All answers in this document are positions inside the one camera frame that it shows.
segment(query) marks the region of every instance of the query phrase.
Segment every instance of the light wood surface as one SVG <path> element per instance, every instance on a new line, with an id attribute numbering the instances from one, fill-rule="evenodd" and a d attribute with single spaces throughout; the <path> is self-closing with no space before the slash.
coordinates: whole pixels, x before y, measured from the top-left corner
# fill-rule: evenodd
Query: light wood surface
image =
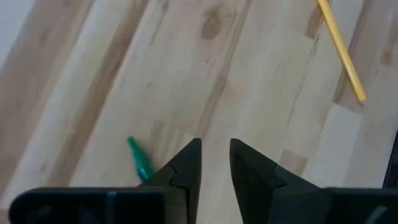
<path id="1" fill-rule="evenodd" d="M 364 105 L 315 0 L 36 0 L 0 72 L 0 209 L 34 187 L 139 184 L 130 135 L 156 168 L 202 138 L 199 223 L 242 222 L 231 138 L 322 187 L 380 187 L 398 3 L 330 4 Z"/>

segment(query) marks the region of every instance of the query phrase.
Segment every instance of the black plastic part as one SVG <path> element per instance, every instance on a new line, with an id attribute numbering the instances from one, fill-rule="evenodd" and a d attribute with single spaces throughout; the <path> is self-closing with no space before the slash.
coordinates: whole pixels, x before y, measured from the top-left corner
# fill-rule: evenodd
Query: black plastic part
<path id="1" fill-rule="evenodd" d="M 171 185 L 187 193 L 188 223 L 195 224 L 201 180 L 201 140 L 193 139 L 143 186 Z"/>
<path id="2" fill-rule="evenodd" d="M 160 171 L 132 188 L 41 188 L 9 210 L 21 223 L 196 223 L 201 141 L 194 139 Z"/>
<path id="3" fill-rule="evenodd" d="M 398 188 L 398 133 L 394 141 L 394 146 L 392 147 L 383 188 Z"/>
<path id="4" fill-rule="evenodd" d="M 245 224 L 398 223 L 395 189 L 320 189 L 238 139 L 230 160 Z"/>

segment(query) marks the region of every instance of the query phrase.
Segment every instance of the small green object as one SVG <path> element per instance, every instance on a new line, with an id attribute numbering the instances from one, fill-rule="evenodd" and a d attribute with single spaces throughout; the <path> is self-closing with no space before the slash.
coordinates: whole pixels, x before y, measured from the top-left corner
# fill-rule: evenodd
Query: small green object
<path id="1" fill-rule="evenodd" d="M 149 179 L 155 173 L 150 166 L 149 158 L 146 156 L 144 150 L 138 146 L 136 140 L 134 140 L 132 136 L 127 138 L 127 142 L 130 145 L 132 156 L 136 162 L 136 169 L 139 177 L 142 181 Z"/>

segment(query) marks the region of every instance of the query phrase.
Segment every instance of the yellow pencil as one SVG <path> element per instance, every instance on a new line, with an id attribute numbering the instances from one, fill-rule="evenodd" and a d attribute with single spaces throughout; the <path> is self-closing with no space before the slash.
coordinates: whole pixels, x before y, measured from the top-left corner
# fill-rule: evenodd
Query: yellow pencil
<path id="1" fill-rule="evenodd" d="M 348 73 L 349 79 L 351 80 L 351 83 L 353 84 L 354 91 L 358 97 L 358 100 L 360 102 L 366 100 L 366 94 L 365 91 L 363 90 L 361 80 L 358 78 L 358 74 L 356 73 L 356 70 L 353 65 L 353 61 L 348 55 L 347 48 L 344 44 L 343 38 L 341 38 L 340 31 L 338 30 L 337 23 L 335 18 L 333 17 L 333 13 L 331 12 L 329 3 L 326 0 L 317 0 L 319 3 L 319 6 L 323 12 L 323 15 L 325 17 L 326 23 L 328 24 L 331 36 L 333 40 L 335 41 L 335 45 L 337 48 L 337 51 L 340 55 L 341 60 L 343 61 L 343 64 L 346 68 L 346 71 Z"/>

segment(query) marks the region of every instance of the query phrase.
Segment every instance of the wood knot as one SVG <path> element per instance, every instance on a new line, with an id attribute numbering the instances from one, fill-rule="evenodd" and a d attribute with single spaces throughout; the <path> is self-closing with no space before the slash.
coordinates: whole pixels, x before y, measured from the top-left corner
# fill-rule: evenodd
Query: wood knot
<path id="1" fill-rule="evenodd" d="M 221 19 L 218 7 L 210 9 L 207 13 L 207 20 L 201 30 L 201 36 L 207 40 L 213 40 L 221 30 Z"/>

